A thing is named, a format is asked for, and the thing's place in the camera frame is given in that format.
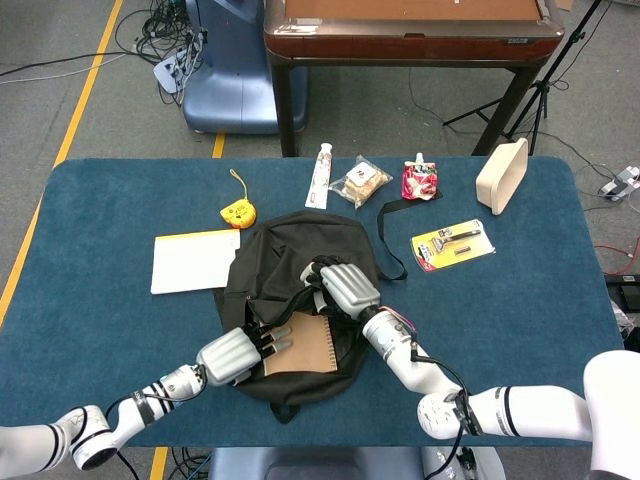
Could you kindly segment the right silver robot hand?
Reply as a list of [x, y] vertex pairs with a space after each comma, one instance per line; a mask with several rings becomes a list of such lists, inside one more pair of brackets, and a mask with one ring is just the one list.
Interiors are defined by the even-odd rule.
[[337, 308], [358, 321], [367, 308], [381, 305], [377, 287], [353, 263], [336, 256], [318, 256], [300, 274], [305, 286], [313, 286], [327, 293]]

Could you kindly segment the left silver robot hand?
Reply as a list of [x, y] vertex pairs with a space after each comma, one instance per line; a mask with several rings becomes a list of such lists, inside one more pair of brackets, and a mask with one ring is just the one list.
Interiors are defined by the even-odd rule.
[[197, 364], [211, 386], [237, 385], [263, 360], [292, 346], [291, 327], [236, 327], [200, 349]]

